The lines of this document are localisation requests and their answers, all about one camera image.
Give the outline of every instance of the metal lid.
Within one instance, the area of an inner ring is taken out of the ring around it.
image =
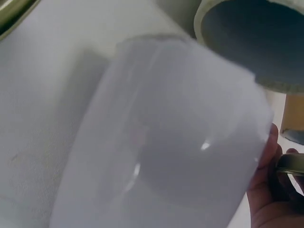
[[[0,40],[35,8],[40,0],[0,0]]]

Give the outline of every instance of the white wall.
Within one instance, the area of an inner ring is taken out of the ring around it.
[[[193,21],[201,0],[152,0],[191,36]]]

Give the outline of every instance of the white table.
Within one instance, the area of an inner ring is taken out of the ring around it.
[[[0,43],[0,227],[48,227],[107,59],[147,33],[184,34],[148,0],[42,0]]]

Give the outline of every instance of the cardboard tube opening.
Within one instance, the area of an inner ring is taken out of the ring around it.
[[[292,1],[276,1],[285,5],[267,0],[203,0],[195,19],[198,41],[257,77],[304,82],[304,16],[294,10],[296,6],[287,6]]]

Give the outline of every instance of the hand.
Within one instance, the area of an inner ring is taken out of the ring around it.
[[[296,192],[287,174],[275,171],[282,155],[273,124],[258,169],[247,191],[252,228],[303,228],[304,197]],[[289,149],[287,153],[298,153]],[[295,177],[304,190],[304,177]]]

